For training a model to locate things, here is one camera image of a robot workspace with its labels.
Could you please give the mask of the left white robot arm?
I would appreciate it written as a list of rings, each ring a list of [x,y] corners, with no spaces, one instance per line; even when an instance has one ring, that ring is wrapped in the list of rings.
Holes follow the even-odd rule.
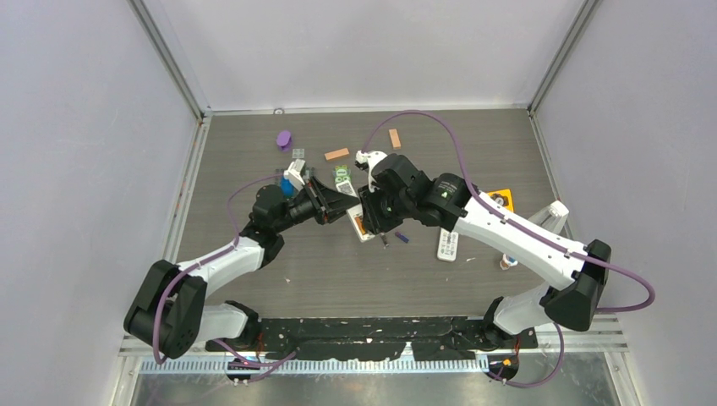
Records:
[[[212,339],[228,339],[240,350],[253,348],[260,336],[256,313],[235,301],[207,305],[206,299],[273,262],[284,246],[282,232],[308,220],[333,223],[358,204],[358,197],[315,177],[292,198],[276,184],[259,188],[248,223],[228,244],[190,261],[151,265],[124,318],[124,331],[151,346],[159,364]]]

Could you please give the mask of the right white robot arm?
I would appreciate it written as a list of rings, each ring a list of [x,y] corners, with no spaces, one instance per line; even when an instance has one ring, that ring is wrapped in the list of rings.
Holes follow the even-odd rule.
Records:
[[[484,315],[483,336],[506,346],[518,333],[554,322],[587,331],[605,288],[611,248],[565,239],[520,217],[453,173],[429,178],[403,155],[358,152],[368,174],[358,191],[370,233],[388,233],[404,220],[478,240],[509,255],[543,280],[537,288],[495,299]]]

